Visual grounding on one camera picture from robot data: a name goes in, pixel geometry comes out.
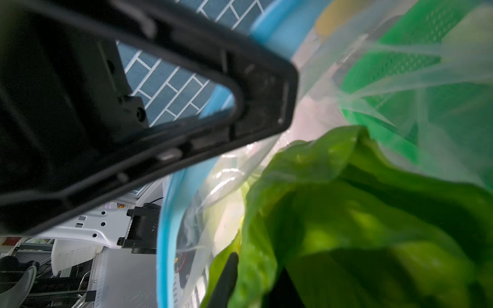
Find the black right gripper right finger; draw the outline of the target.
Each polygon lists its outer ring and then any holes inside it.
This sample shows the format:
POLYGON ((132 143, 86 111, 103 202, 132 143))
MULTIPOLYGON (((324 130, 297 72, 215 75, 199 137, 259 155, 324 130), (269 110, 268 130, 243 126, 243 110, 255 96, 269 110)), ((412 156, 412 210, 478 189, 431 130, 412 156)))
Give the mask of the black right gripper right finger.
POLYGON ((224 269, 219 276, 218 282, 213 289, 207 308, 226 308, 228 301, 235 289, 238 279, 238 263, 239 257, 236 252, 232 252, 227 259, 224 269))

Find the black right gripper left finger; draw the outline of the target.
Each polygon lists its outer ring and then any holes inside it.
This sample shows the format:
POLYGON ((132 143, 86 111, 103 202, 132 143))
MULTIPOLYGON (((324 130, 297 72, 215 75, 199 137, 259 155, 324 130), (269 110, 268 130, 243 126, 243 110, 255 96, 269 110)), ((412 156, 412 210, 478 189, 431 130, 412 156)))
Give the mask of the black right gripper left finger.
POLYGON ((285 131, 298 84, 289 60, 171 1, 2 1, 1 235, 285 131), (232 106, 151 124, 119 43, 209 79, 232 106))

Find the chinese cabbage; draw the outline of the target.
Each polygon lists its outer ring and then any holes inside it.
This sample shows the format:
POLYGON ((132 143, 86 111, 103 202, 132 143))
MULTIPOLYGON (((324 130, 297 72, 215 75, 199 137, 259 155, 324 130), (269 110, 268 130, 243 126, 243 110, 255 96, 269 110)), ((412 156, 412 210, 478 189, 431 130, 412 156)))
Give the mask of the chinese cabbage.
POLYGON ((210 267, 227 307, 491 307, 492 194, 393 165, 366 128, 278 151, 210 267))

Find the clear zipper bag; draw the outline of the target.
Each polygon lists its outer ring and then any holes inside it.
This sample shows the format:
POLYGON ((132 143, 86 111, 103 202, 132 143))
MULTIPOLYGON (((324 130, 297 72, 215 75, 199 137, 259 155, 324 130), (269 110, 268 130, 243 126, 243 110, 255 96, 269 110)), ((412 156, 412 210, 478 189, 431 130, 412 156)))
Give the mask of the clear zipper bag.
MULTIPOLYGON (((374 1, 331 36, 319 37, 315 23, 332 1, 275 1, 250 34, 292 60, 300 73, 297 105, 286 132, 178 171, 163 183, 157 249, 159 307, 203 307, 214 258, 241 229, 245 195, 274 155, 296 141, 315 141, 340 127, 367 129, 385 157, 411 173, 434 177, 386 149, 370 130, 343 114, 341 84, 365 44, 377 41, 418 1, 374 1)), ((468 181, 446 180, 468 183, 468 181)))

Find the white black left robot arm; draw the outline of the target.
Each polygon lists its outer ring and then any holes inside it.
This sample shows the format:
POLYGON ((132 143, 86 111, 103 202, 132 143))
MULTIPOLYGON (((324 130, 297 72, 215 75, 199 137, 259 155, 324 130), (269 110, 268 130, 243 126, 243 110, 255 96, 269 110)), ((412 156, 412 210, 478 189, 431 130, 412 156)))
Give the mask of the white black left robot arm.
POLYGON ((129 248, 133 254, 155 254, 160 209, 160 205, 153 203, 133 209, 96 208, 36 236, 83 241, 111 249, 129 248))

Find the yellow pen cup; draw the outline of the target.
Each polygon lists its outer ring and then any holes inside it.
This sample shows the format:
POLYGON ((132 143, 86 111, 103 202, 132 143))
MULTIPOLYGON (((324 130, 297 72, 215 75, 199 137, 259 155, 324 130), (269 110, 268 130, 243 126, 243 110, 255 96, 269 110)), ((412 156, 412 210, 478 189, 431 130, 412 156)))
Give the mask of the yellow pen cup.
POLYGON ((319 37, 331 36, 341 25, 366 9, 372 0, 334 0, 322 12, 315 23, 315 32, 319 37))

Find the green plastic basket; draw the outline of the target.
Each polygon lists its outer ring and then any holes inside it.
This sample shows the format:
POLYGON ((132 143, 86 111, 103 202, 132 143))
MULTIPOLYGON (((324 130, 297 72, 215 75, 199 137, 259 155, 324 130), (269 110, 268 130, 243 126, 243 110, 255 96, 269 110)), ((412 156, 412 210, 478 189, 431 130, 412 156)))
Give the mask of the green plastic basket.
POLYGON ((340 88, 344 116, 416 169, 492 187, 491 1, 416 2, 340 88))

